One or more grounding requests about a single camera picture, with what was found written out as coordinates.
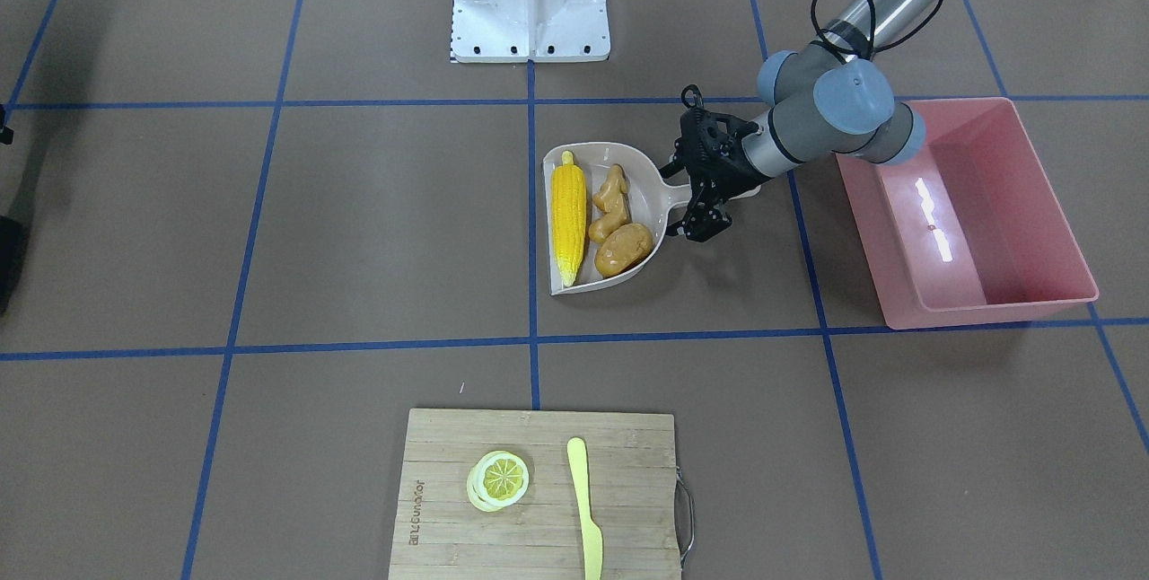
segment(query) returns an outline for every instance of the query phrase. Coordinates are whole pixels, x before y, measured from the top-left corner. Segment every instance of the pink plastic bin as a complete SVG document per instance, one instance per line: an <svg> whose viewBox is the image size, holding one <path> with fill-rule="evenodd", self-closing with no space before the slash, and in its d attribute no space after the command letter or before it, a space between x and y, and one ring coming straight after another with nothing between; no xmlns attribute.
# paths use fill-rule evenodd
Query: pink plastic bin
<svg viewBox="0 0 1149 580"><path fill-rule="evenodd" d="M838 158L887 325L1025 322L1095 301L1013 102L910 105L927 129L916 157Z"/></svg>

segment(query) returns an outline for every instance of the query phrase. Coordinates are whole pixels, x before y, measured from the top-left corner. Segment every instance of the floor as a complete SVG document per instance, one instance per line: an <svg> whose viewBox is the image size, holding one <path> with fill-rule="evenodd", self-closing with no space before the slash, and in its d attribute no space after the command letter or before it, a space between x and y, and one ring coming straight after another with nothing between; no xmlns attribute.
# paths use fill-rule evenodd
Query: floor
<svg viewBox="0 0 1149 580"><path fill-rule="evenodd" d="M907 333L828 160L547 294L538 158L663 162L692 82L761 113L809 0L609 0L609 61L538 65L448 62L450 2L0 0L0 578L385 578L412 407L673 413L686 578L1149 577L1149 0L947 0L879 59L1017 102L1101 288Z"/></svg>

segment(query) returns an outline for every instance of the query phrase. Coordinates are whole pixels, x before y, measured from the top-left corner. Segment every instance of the black cable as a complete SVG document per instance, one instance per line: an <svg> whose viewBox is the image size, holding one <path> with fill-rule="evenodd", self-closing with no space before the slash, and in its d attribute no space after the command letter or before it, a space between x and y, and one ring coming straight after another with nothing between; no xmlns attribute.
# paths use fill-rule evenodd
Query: black cable
<svg viewBox="0 0 1149 580"><path fill-rule="evenodd" d="M858 55L862 57L862 60L873 60L873 56L878 55L879 52L886 52L889 48L900 47L900 45L905 44L905 41L908 41L910 37L920 32L921 29L925 28L926 24L930 23L932 18L934 18L934 15L938 14L938 11L941 9L941 5L944 1L946 0L938 0L938 2L934 5L934 8L930 11L930 15L926 15L926 18L923 18L921 23L918 23L911 31L902 36L902 39L899 39L896 41L890 41L890 44L882 45L882 47L874 47L873 40L878 31L878 8L874 5L873 0L865 0L867 10L870 10L870 37L869 39L866 39L865 55L861 55L861 53L856 52L855 48L846 48L841 47L838 44L831 44L831 40L826 39L826 32L828 31L822 28L822 24L818 23L818 13L817 13L818 0L810 0L810 23L813 24L813 31L815 33L817 33L818 40L822 41L823 47L828 49L828 52L832 52L833 55L838 57L838 61L843 61L843 62L846 61L846 57L842 55L842 53L847 53L847 55Z"/></svg>
<svg viewBox="0 0 1149 580"><path fill-rule="evenodd" d="M873 39L878 32L878 8L877 6L874 6L873 0L865 0L865 2L866 7L870 8L870 37L869 39L866 39L865 55L858 55L858 53L855 52L854 48L843 48L840 45L831 44L830 39L826 39L827 31L825 31L825 29L822 28L822 24L818 23L818 0L810 0L810 23L813 24L813 31L817 33L818 39L822 40L822 44L825 44L827 49L830 49L830 52L833 52L834 55L838 56L839 61L845 61L845 57L841 56L841 53L849 53L849 55L858 55L862 57L862 60L870 60L871 57L873 57L873 52L874 52Z"/></svg>
<svg viewBox="0 0 1149 580"><path fill-rule="evenodd" d="M926 23L930 23L930 20L934 18L934 15L936 15L938 10L941 9L941 3L943 2L946 2L946 0L938 0L938 2L934 5L934 8L930 11L930 15L926 15L926 18L923 18L921 23L918 23L911 31L902 36L902 39L899 39L896 41L890 41L890 44L886 44L882 47L878 47L878 49L876 49L874 52L886 52L889 48L900 47L900 45L905 44L905 41L910 40L910 37L920 32L921 29L926 26Z"/></svg>

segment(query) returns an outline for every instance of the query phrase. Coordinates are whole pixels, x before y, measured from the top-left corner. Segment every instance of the wooden cutting board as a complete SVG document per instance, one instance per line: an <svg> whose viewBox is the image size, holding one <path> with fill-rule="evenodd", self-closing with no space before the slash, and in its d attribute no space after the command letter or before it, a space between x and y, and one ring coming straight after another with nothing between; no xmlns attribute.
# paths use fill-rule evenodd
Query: wooden cutting board
<svg viewBox="0 0 1149 580"><path fill-rule="evenodd" d="M583 580L571 436L587 446L602 580L681 580L672 416L488 409L411 409L391 580ZM517 504L485 513L464 485L491 450L522 457L531 481Z"/></svg>

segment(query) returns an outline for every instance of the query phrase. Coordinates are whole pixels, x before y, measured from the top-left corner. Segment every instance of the metal handle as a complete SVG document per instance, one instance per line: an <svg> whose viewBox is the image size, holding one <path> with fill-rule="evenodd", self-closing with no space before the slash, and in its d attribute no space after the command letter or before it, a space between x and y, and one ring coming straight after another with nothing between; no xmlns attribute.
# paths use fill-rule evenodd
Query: metal handle
<svg viewBox="0 0 1149 580"><path fill-rule="evenodd" d="M678 565L684 571L686 570L686 558L691 555L691 550L694 549L694 495L691 495L691 489L686 487L686 481L683 479L683 469L674 466L674 472L678 475L678 485L674 487L676 495L678 489L683 489L683 494L686 495L686 506L687 515L691 524L691 539L686 542L686 548L683 548L683 541L678 542Z"/></svg>

